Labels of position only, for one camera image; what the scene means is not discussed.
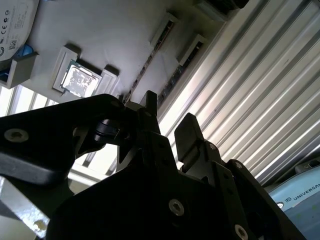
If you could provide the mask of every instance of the black mechanical part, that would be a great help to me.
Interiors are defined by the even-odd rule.
[[[46,240],[155,233],[160,238],[305,239],[245,166],[221,160],[191,114],[175,131],[184,163],[178,171],[170,142],[160,134],[156,101],[147,97],[145,107],[133,110],[99,95],[0,119],[3,133],[28,133],[22,142],[0,140],[0,174],[51,218]],[[72,196],[64,181],[75,159],[105,144],[119,146],[117,172]]]
[[[153,91],[149,90],[145,93],[140,105],[145,107],[150,114],[157,116],[157,94],[155,94]]]
[[[243,9],[249,0],[207,0],[220,12],[227,15],[230,11],[236,9]]]

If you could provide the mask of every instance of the white label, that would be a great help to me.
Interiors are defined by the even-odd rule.
[[[11,59],[25,44],[39,0],[0,0],[0,61]]]

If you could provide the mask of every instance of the corrugated metal wall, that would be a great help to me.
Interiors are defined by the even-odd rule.
[[[319,39],[316,0],[250,0],[160,108],[175,154],[174,129],[188,112],[222,159],[242,161],[262,184],[315,153]]]

